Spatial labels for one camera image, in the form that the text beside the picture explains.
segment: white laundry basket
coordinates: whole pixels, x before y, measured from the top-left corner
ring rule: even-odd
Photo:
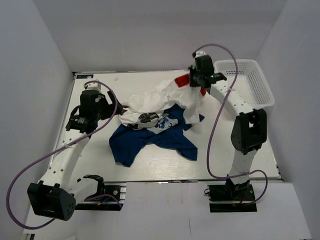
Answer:
[[[262,109],[275,104],[274,96],[258,63],[251,59],[237,59],[238,77],[235,91],[254,109]],[[217,73],[223,73],[229,85],[235,79],[236,66],[233,60],[222,60],[214,63]]]

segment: white wall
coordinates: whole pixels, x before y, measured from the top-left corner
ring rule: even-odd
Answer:
[[[320,1],[288,0],[257,61],[275,98],[269,138],[312,239],[320,240]]]
[[[185,69],[200,45],[255,59],[286,0],[34,0],[78,71]],[[214,60],[229,59],[208,50]]]
[[[7,188],[29,163],[50,152],[72,86],[72,73],[32,0],[0,1],[0,239],[20,239],[6,211]],[[27,188],[44,173],[36,165],[11,195],[16,217],[29,209]]]

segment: red cloth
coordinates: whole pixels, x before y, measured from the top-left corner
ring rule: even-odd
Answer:
[[[189,74],[178,76],[174,81],[179,88],[186,86],[190,83]],[[202,94],[202,96],[204,96],[206,94],[206,92],[207,91],[204,88],[200,89],[200,93]]]

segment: navy blue cloth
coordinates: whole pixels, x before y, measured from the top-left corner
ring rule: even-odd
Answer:
[[[130,167],[141,148],[148,143],[154,143],[161,148],[176,149],[182,156],[197,160],[197,147],[184,136],[183,130],[190,129],[192,125],[186,124],[183,113],[184,109],[176,104],[166,110],[162,124],[154,127],[161,129],[158,134],[149,130],[153,128],[133,130],[120,125],[109,140],[115,162]],[[199,115],[199,118],[202,121],[205,117]]]

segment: pile of clothes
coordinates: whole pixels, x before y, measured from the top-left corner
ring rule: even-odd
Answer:
[[[190,87],[186,74],[161,82],[153,91],[133,95],[122,103],[122,125],[109,140],[114,160],[130,167],[148,143],[176,149],[182,156],[197,160],[198,149],[184,136],[184,130],[204,119],[199,103],[205,94],[201,87]]]

